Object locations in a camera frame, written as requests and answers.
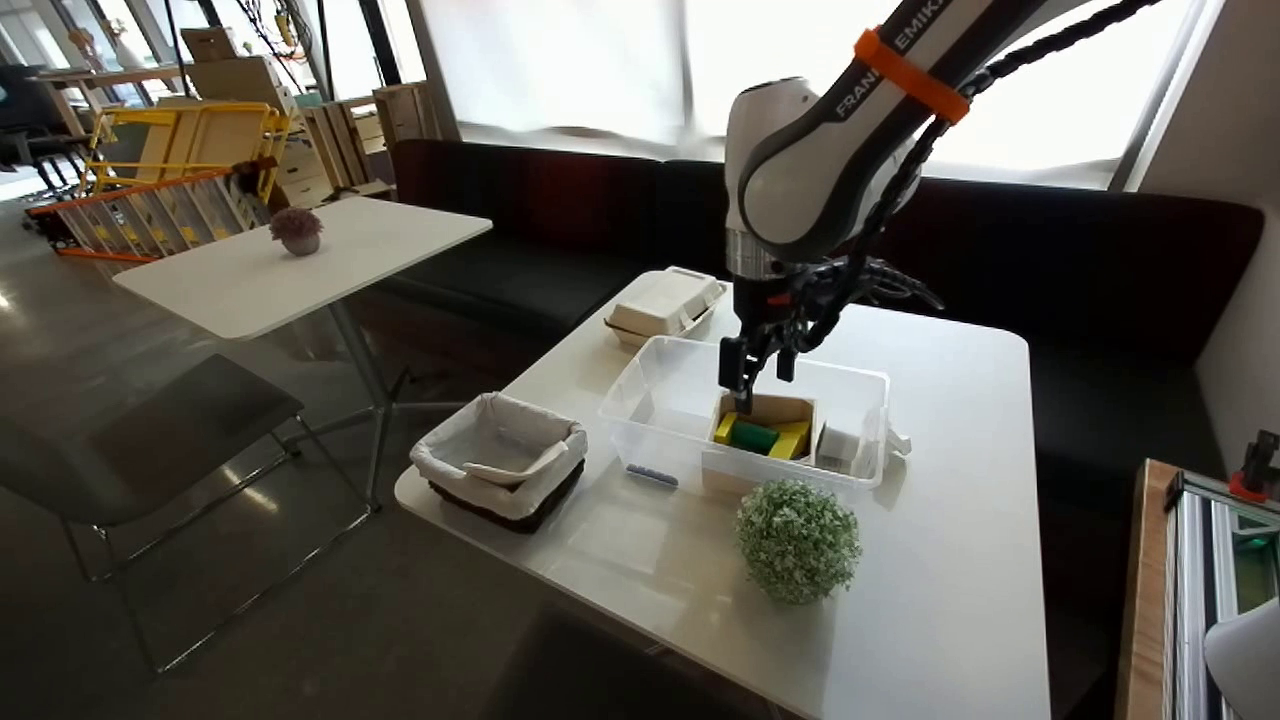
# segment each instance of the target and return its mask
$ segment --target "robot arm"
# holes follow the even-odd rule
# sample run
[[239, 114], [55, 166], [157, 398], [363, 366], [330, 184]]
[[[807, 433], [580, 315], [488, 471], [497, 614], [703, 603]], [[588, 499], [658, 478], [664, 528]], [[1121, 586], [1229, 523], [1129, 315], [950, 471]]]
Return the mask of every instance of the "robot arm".
[[794, 353], [817, 348], [850, 299], [849, 277], [866, 256], [865, 240], [879, 231], [876, 204], [912, 135], [937, 114], [958, 121], [967, 97], [954, 89], [1052, 8], [1059, 3], [898, 0], [825, 97], [800, 79], [734, 97], [722, 231], [739, 335], [721, 339], [721, 383], [739, 409], [773, 357], [790, 379]]

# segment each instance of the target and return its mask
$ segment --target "clear plastic box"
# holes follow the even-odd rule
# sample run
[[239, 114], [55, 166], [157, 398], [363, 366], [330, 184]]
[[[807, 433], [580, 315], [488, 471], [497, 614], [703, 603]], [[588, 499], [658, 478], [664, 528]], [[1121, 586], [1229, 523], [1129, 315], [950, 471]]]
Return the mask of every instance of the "clear plastic box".
[[[794, 379], [775, 379], [773, 365], [755, 379], [755, 396], [811, 398], [811, 453], [773, 460], [713, 438], [722, 387], [716, 383], [721, 343], [647, 339], [620, 379], [609, 387], [598, 417], [629, 471], [698, 485], [713, 494], [739, 494], [768, 478], [807, 478], [828, 493], [879, 485], [892, 429], [886, 377], [836, 366], [800, 357]], [[819, 433], [841, 438], [841, 463], [819, 460]]]

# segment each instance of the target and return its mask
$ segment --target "black sofa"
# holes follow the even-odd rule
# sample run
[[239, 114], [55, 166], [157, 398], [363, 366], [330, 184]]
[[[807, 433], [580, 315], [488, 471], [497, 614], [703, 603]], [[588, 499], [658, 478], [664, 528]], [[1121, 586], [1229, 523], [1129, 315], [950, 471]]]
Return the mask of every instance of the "black sofa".
[[[394, 195], [497, 231], [383, 293], [558, 339], [639, 269], [722, 272], [721, 163], [406, 139]], [[1142, 456], [1219, 476], [1194, 383], [1262, 215], [1239, 204], [925, 180], [884, 258], [947, 315], [1033, 343], [1038, 533], [1054, 717], [1107, 717]]]

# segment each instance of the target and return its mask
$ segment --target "small potted plant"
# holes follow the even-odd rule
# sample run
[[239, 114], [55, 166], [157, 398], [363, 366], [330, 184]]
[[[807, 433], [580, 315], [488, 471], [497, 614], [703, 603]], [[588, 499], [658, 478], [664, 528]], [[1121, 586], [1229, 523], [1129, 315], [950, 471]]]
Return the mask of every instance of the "small potted plant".
[[312, 256], [320, 248], [320, 215], [308, 207], [280, 207], [272, 215], [272, 235], [286, 248], [286, 256]]
[[739, 550], [775, 603], [817, 603], [850, 578], [855, 514], [807, 485], [760, 485], [734, 509]]

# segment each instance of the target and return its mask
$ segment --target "white table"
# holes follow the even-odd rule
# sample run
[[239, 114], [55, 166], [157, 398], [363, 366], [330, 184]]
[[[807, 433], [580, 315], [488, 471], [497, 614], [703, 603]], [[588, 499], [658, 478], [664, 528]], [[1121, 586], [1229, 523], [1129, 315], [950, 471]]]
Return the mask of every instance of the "white table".
[[394, 404], [340, 299], [488, 231], [490, 220], [363, 195], [323, 204], [316, 215], [323, 224], [316, 256], [286, 256], [283, 245], [272, 240], [272, 228], [251, 228], [144, 269], [126, 269], [116, 277], [116, 283], [221, 339], [251, 339], [327, 308], [370, 398], [370, 494], [387, 417]]
[[[773, 609], [698, 478], [656, 489], [620, 469], [597, 404], [632, 360], [609, 303], [509, 383], [592, 433], [580, 489], [530, 534], [443, 502], [406, 469], [394, 499], [800, 717], [1048, 717], [1035, 444], [1021, 335], [849, 308], [817, 353], [892, 377], [908, 463], [861, 493], [855, 584], [817, 609]], [[732, 299], [695, 335], [734, 330]]]

